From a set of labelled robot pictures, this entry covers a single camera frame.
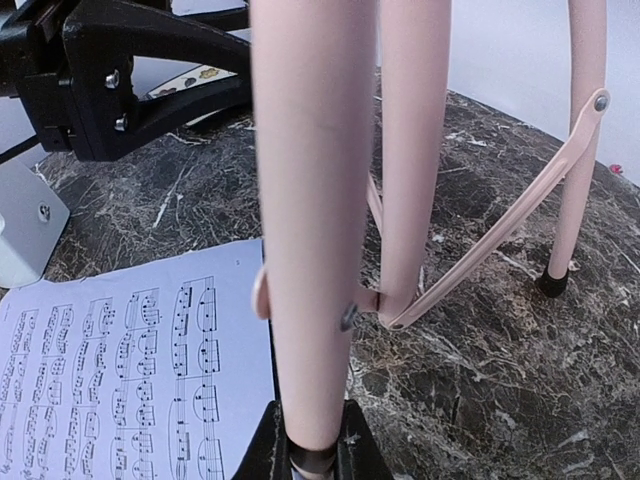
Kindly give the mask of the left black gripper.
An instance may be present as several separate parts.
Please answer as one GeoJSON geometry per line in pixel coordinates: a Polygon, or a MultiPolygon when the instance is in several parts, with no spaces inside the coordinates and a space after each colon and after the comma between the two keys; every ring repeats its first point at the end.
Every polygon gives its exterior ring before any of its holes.
{"type": "Polygon", "coordinates": [[[1,95],[45,150],[116,161],[163,134],[250,102],[247,4],[177,15],[141,1],[1,3],[1,95]],[[145,100],[201,65],[235,73],[145,100]]]}

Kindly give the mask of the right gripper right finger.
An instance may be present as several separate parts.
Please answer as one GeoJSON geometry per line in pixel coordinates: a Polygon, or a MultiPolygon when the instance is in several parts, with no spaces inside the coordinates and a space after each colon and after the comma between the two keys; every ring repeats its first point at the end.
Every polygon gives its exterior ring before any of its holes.
{"type": "Polygon", "coordinates": [[[336,444],[334,478],[341,480],[393,480],[393,474],[355,400],[344,402],[336,444]]]}

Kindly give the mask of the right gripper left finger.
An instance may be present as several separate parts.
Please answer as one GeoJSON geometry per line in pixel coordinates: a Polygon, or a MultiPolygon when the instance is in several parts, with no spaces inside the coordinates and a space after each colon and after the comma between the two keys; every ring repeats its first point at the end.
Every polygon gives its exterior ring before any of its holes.
{"type": "Polygon", "coordinates": [[[233,480],[292,480],[281,402],[268,403],[233,480]]]}

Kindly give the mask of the sheet music page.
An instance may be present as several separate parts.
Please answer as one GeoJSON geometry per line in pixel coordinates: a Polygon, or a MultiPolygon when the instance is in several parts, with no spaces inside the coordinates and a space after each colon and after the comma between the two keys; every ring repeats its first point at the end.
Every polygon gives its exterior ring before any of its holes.
{"type": "Polygon", "coordinates": [[[260,240],[1,302],[5,479],[230,479],[274,398],[260,240]]]}

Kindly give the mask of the pink music stand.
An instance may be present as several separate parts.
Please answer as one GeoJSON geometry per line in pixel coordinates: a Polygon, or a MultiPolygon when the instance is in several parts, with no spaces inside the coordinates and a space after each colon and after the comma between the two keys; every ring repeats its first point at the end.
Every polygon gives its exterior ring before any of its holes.
{"type": "Polygon", "coordinates": [[[570,134],[491,229],[417,290],[441,148],[448,1],[254,1],[249,7],[266,264],[254,308],[270,320],[294,477],[335,479],[355,314],[418,320],[557,185],[554,245],[539,278],[565,291],[586,206],[606,76],[607,7],[568,5],[570,134]]]}

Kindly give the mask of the floral square plate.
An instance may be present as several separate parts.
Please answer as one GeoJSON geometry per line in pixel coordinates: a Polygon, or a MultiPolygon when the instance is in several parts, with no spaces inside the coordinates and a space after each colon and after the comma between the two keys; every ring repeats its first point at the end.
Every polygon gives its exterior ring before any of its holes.
{"type": "Polygon", "coordinates": [[[201,65],[184,72],[163,84],[151,89],[145,96],[145,100],[159,98],[174,94],[186,89],[195,88],[211,82],[221,81],[234,77],[235,73],[217,67],[201,65]]]}

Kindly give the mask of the white metronome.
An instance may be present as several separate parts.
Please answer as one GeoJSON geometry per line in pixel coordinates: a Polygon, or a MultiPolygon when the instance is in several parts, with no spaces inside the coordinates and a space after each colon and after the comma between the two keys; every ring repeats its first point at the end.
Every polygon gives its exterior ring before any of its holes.
{"type": "Polygon", "coordinates": [[[70,211],[26,165],[1,166],[1,287],[40,280],[66,227],[70,211]]]}

